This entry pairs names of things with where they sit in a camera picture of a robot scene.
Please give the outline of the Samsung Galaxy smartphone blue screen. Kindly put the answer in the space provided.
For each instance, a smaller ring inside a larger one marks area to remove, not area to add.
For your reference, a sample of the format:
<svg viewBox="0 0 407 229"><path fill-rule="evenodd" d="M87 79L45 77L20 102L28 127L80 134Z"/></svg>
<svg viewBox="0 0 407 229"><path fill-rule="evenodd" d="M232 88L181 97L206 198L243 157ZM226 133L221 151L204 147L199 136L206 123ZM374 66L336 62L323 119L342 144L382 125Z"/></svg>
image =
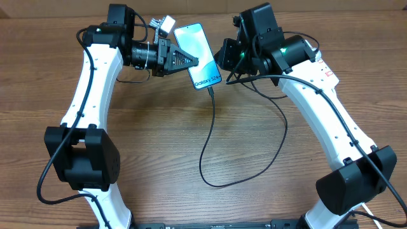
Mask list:
<svg viewBox="0 0 407 229"><path fill-rule="evenodd" d="M195 90L208 88L222 81L201 23L178 27L174 30L174 36L180 49L198 59L197 66L188 68Z"/></svg>

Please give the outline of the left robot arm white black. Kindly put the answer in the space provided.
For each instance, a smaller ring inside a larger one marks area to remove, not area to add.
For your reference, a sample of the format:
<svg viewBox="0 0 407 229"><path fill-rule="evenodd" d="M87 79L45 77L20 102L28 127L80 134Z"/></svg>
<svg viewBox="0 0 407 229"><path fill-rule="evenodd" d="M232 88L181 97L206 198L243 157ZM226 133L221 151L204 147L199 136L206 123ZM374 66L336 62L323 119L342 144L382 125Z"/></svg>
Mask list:
<svg viewBox="0 0 407 229"><path fill-rule="evenodd" d="M152 42L134 39L139 14L124 4L110 4L107 20L80 29L83 67L71 105L60 125L48 127L48 168L85 198L99 228L134 228L134 217L118 188L120 153L107 134L107 114L118 75L125 66L166 76L195 67L198 59L168 39L175 21L170 16L144 24Z"/></svg>

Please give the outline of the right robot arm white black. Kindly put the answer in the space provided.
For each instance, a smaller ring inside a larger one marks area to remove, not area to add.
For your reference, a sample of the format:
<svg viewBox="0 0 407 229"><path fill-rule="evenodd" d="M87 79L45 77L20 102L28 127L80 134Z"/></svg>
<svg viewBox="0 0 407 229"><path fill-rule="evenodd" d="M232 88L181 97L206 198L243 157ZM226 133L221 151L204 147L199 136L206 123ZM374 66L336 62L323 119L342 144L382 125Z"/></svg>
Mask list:
<svg viewBox="0 0 407 229"><path fill-rule="evenodd" d="M347 113L335 90L339 80L316 39L284 31L269 3L241 12L233 24L237 38L225 39L214 57L229 72L227 83L272 80L300 110L331 168L316 182L319 201L298 227L338 228L386 189L396 154L389 146L379 148Z"/></svg>

